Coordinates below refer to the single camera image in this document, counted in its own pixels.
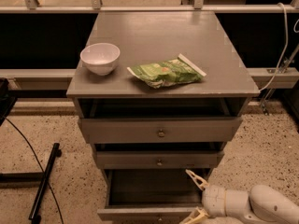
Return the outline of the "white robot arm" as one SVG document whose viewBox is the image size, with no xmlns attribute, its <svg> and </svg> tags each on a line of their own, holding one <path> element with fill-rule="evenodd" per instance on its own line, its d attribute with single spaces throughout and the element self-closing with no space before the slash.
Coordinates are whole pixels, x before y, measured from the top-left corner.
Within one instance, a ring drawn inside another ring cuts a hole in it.
<svg viewBox="0 0 299 224">
<path fill-rule="evenodd" d="M 195 207 L 179 224 L 199 224 L 210 217 L 232 217 L 243 224 L 299 224 L 299 206 L 269 186 L 226 189 L 191 170 L 185 172 L 202 191 L 203 206 Z"/>
</svg>

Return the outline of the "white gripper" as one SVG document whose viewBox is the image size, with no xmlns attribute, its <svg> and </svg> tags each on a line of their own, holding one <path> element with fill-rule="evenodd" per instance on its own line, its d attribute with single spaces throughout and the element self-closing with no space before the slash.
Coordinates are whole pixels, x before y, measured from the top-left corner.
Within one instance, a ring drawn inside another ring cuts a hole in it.
<svg viewBox="0 0 299 224">
<path fill-rule="evenodd" d="M 192 179 L 194 184 L 203 191 L 202 204 L 203 208 L 195 207 L 194 210 L 185 217 L 179 224 L 199 224 L 200 222 L 211 217 L 225 217 L 226 189 L 210 185 L 201 176 L 192 170 L 185 170 L 186 174 Z"/>
</svg>

